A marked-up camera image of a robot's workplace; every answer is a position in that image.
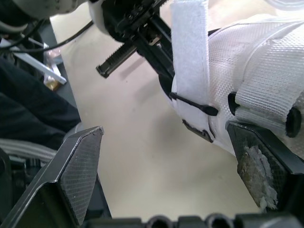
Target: white mesh fabric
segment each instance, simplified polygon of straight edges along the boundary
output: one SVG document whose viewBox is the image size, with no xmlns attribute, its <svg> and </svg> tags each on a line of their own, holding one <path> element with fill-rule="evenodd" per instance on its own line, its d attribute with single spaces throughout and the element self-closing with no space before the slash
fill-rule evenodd
<svg viewBox="0 0 304 228">
<path fill-rule="evenodd" d="M 271 39 L 263 55 L 255 53 L 251 57 L 236 102 L 285 123 L 290 109 L 304 90 L 302 57 L 304 27 L 297 25 L 281 39 Z"/>
<path fill-rule="evenodd" d="M 250 53 L 248 49 L 251 50 L 255 41 L 264 34 L 270 31 L 274 33 L 280 26 L 284 26 L 284 23 L 236 24 L 221 29 L 209 38 L 209 96 L 211 104 L 220 110 L 218 116 L 209 117 L 209 124 L 216 140 L 226 145 L 228 151 L 231 151 L 232 144 L 225 129 L 226 122 L 236 120 L 229 110 L 228 95 L 237 92 L 243 82 L 243 75 L 239 72 L 243 70 Z"/>
<path fill-rule="evenodd" d="M 239 107 L 236 110 L 236 118 L 238 121 L 243 123 L 263 126 L 264 128 L 271 130 L 276 135 L 286 135 L 285 123 L 279 121 L 277 122 L 274 119 L 260 116 L 259 113 L 253 110 Z"/>
<path fill-rule="evenodd" d="M 247 120 L 272 130 L 289 149 L 304 158 L 304 130 L 295 138 L 285 134 L 285 123 L 294 106 L 304 111 L 304 25 L 292 26 L 263 44 L 250 59 L 245 81 L 237 92 L 236 101 L 272 119 L 261 123 L 247 115 Z M 281 125 L 280 131 L 273 129 Z"/>
</svg>

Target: screw hole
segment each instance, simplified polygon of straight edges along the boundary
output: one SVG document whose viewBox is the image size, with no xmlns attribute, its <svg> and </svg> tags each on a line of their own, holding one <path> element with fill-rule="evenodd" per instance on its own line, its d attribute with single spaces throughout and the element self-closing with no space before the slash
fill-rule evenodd
<svg viewBox="0 0 304 228">
<path fill-rule="evenodd" d="M 217 218 L 213 221 L 212 228 L 231 228 L 231 226 L 227 223 L 227 221 L 223 218 Z"/>
<path fill-rule="evenodd" d="M 168 224 L 162 220 L 156 220 L 151 228 L 168 228 Z"/>
</svg>

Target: black plastic buckle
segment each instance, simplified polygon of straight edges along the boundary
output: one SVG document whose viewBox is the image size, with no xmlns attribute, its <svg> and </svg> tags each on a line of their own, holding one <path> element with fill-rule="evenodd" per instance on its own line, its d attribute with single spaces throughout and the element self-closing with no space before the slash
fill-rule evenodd
<svg viewBox="0 0 304 228">
<path fill-rule="evenodd" d="M 194 107 L 200 109 L 202 112 L 204 112 L 207 115 L 217 116 L 218 113 L 219 113 L 218 109 L 216 109 L 215 107 L 212 107 L 212 106 L 206 105 L 206 104 L 201 104 L 201 105 L 197 104 L 197 103 L 195 103 L 193 101 L 190 101 L 190 100 L 188 100 L 186 98 L 183 98 L 183 97 L 177 95 L 176 93 L 170 93 L 169 96 L 173 100 L 179 99 L 179 100 L 181 100 L 181 101 L 183 101 L 183 102 L 185 102 L 185 103 L 187 103 L 187 104 L 189 104 L 191 106 L 194 106 Z"/>
<path fill-rule="evenodd" d="M 208 142 L 213 143 L 213 140 L 211 139 L 209 133 L 206 130 L 203 130 L 202 132 L 200 132 L 198 129 L 191 127 L 185 120 L 182 120 L 182 123 L 186 126 L 186 128 L 189 131 L 192 131 L 193 133 L 197 134 L 199 137 L 203 138 L 204 140 L 207 140 Z"/>
</svg>

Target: robotic arm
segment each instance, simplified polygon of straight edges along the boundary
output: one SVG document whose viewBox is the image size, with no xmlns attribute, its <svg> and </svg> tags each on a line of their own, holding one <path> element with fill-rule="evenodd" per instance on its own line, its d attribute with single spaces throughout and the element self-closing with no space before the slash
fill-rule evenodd
<svg viewBox="0 0 304 228">
<path fill-rule="evenodd" d="M 101 4 L 104 0 L 89 0 L 91 17 L 96 26 L 104 27 Z M 27 24 L 57 14 L 73 12 L 86 0 L 3 0 L 0 1 L 0 33 L 23 31 Z"/>
</svg>

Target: black metal bracket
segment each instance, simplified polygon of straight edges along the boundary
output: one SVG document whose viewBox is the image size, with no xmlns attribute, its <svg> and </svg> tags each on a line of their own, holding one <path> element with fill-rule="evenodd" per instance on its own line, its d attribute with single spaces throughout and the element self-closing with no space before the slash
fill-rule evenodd
<svg viewBox="0 0 304 228">
<path fill-rule="evenodd" d="M 185 120 L 182 120 L 182 123 L 186 126 L 186 128 L 189 130 L 189 131 L 192 131 L 193 133 L 195 133 L 196 135 L 198 135 L 199 137 L 207 140 L 208 142 L 210 143 L 213 143 L 213 140 L 211 139 L 209 133 L 206 131 L 206 130 L 203 130 L 202 132 L 199 131 L 198 129 L 196 128 L 193 128 L 190 126 L 190 124 L 187 123 L 187 121 Z"/>
</svg>

